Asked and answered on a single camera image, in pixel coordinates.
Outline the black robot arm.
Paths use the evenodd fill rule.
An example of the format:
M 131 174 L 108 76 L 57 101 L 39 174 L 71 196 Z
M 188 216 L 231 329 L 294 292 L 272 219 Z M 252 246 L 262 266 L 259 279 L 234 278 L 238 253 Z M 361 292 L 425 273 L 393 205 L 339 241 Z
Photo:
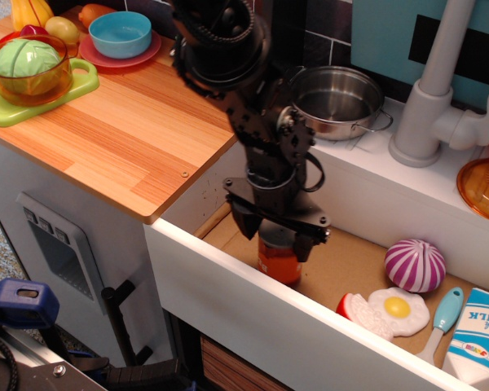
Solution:
M 245 1 L 174 1 L 174 67 L 184 83 L 227 116 L 244 147 L 245 175 L 223 186 L 241 233 L 252 238 L 269 221 L 294 234 L 300 262 L 326 242 L 329 219 L 306 183 L 315 164 L 315 133 L 294 107 L 271 58 L 266 22 Z

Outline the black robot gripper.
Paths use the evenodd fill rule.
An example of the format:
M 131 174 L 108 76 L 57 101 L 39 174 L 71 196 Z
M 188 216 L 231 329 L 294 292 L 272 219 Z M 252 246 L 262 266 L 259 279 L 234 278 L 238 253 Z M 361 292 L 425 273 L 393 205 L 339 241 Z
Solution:
M 306 262 L 314 246 L 328 241 L 330 219 L 310 198 L 324 185 L 324 178 L 310 188 L 302 187 L 296 175 L 273 187 L 260 187 L 247 178 L 226 178 L 222 184 L 245 238 L 252 239 L 263 220 L 283 226 L 296 232 L 293 252 L 298 262 Z

